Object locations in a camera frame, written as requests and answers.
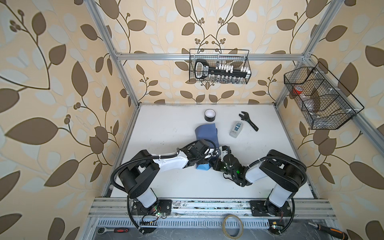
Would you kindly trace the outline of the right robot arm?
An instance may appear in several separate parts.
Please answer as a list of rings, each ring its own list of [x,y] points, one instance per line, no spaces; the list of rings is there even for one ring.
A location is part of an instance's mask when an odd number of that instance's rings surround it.
[[[264,201],[250,201],[254,217],[289,217],[288,223],[272,223],[269,231],[273,235],[282,235],[291,226],[296,205],[294,195],[307,182],[307,167],[300,161],[276,150],[270,150],[267,156],[260,158],[248,166],[240,164],[229,147],[224,146],[221,154],[210,160],[210,166],[223,177],[240,187],[247,187],[255,182],[270,178],[275,186]]]

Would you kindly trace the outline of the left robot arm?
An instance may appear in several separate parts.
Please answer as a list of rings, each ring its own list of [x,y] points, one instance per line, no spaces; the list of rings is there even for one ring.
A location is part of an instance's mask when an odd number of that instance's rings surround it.
[[[174,169],[184,169],[196,164],[206,164],[219,153],[215,142],[202,139],[178,148],[168,155],[153,155],[147,150],[137,153],[131,160],[117,167],[110,176],[111,185],[127,194],[127,212],[135,228],[143,235],[144,230],[135,220],[130,209],[130,199],[139,202],[147,211],[145,216],[154,215],[159,199],[150,189],[158,173]]]

